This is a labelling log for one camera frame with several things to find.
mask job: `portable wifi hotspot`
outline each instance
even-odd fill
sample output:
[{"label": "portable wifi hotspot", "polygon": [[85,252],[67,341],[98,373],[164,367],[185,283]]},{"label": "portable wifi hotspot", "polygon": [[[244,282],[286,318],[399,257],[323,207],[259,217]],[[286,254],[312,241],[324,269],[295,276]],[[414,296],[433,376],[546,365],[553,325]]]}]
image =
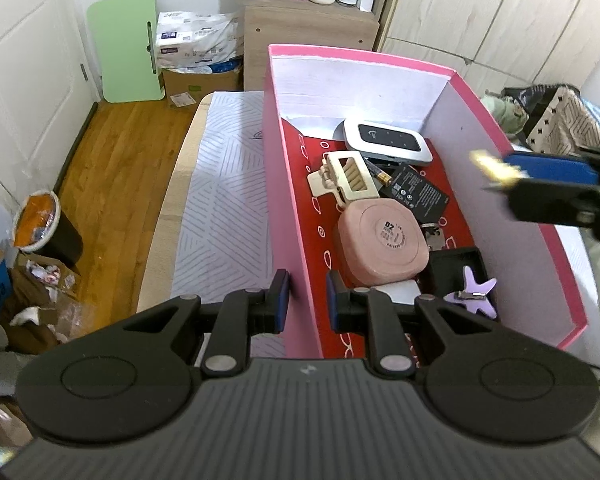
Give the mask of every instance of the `portable wifi hotspot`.
[{"label": "portable wifi hotspot", "polygon": [[341,128],[347,147],[363,156],[405,161],[416,166],[426,166],[433,160],[424,138],[413,130],[354,119],[345,119]]}]

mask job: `purple starfish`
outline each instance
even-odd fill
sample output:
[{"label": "purple starfish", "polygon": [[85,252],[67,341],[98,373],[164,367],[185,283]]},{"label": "purple starfish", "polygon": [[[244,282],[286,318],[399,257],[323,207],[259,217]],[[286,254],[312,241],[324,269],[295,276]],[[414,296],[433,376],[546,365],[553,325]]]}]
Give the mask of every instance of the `purple starfish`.
[{"label": "purple starfish", "polygon": [[496,286],[498,280],[491,278],[488,282],[477,283],[474,272],[469,266],[464,266],[462,273],[464,274],[464,290],[447,294],[445,301],[464,305],[467,311],[472,314],[477,314],[480,310],[485,316],[496,319],[498,314],[489,301],[489,298],[487,298],[487,294]]}]

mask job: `door panel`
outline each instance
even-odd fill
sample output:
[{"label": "door panel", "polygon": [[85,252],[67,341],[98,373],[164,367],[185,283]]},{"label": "door panel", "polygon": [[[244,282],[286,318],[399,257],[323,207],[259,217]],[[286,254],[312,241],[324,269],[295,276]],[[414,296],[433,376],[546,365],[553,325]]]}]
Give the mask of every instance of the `door panel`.
[{"label": "door panel", "polygon": [[529,85],[522,79],[477,63],[468,67],[464,80],[478,97],[482,97],[487,91],[499,94],[505,86],[525,87]]},{"label": "door panel", "polygon": [[502,0],[398,0],[387,35],[469,59]]},{"label": "door panel", "polygon": [[386,54],[395,54],[396,56],[411,57],[411,59],[419,59],[436,65],[447,66],[454,69],[460,75],[464,75],[467,70],[467,65],[464,59],[459,56],[453,56],[446,52],[440,52],[433,48],[409,43],[408,41],[395,40],[387,38],[382,46],[382,52]]},{"label": "door panel", "polygon": [[0,183],[52,187],[94,101],[68,0],[0,0]]},{"label": "door panel", "polygon": [[581,0],[536,82],[582,86],[600,60],[600,0]]},{"label": "door panel", "polygon": [[504,0],[475,60],[533,80],[578,0]]}]

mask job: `pink container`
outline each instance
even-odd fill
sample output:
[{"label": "pink container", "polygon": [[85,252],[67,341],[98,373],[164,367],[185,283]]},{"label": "pink container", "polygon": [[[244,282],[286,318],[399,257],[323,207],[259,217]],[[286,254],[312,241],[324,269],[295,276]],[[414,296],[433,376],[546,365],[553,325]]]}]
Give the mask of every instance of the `pink container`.
[{"label": "pink container", "polygon": [[[293,133],[285,121],[337,124],[349,117],[412,128],[433,143],[475,244],[498,279],[504,325],[563,349],[579,340],[587,316],[556,228],[513,221],[503,197],[482,190],[485,180],[469,150],[503,156],[511,146],[454,70],[321,46],[271,45],[269,57],[262,127],[274,268],[285,267],[292,277],[283,334],[289,357],[326,353],[321,283],[331,268],[332,240],[315,234],[326,213],[312,205],[305,188],[313,171],[309,146],[333,149],[336,141]],[[355,354],[352,338],[340,339],[344,355]]]}]

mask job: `trash can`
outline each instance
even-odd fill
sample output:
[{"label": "trash can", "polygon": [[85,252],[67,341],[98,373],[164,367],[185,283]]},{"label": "trash can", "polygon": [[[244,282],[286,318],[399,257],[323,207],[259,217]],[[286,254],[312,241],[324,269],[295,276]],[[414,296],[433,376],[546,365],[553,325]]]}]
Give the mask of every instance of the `trash can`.
[{"label": "trash can", "polygon": [[[19,247],[24,253],[36,253],[49,258],[56,258],[67,267],[75,267],[78,259],[82,255],[82,237],[60,207],[58,196],[52,191],[37,191],[31,196],[48,194],[53,197],[55,203],[55,213],[51,225],[39,241],[31,245]],[[25,205],[13,219],[13,238],[15,240],[16,229],[20,221],[20,216],[24,211]]]}]

